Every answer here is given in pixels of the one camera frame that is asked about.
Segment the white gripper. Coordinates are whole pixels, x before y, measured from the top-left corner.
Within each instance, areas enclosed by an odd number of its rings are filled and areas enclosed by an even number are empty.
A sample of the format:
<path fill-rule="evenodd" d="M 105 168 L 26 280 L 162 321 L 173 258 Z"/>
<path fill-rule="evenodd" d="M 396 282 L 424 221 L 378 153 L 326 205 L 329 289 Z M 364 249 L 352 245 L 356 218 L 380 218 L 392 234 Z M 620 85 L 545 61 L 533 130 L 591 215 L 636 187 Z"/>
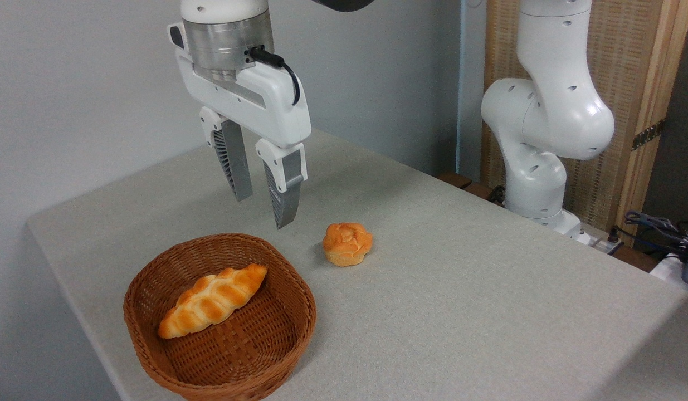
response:
<path fill-rule="evenodd" d="M 251 56 L 252 49 L 273 52 L 270 23 L 179 22 L 168 33 L 186 89 L 204 106 L 199 111 L 204 139 L 216 151 L 236 200 L 253 194 L 242 125 L 263 138 L 256 150 L 276 227 L 287 226 L 295 220 L 301 184 L 308 179 L 300 143 L 311 134 L 311 122 L 301 85 L 287 71 Z"/>

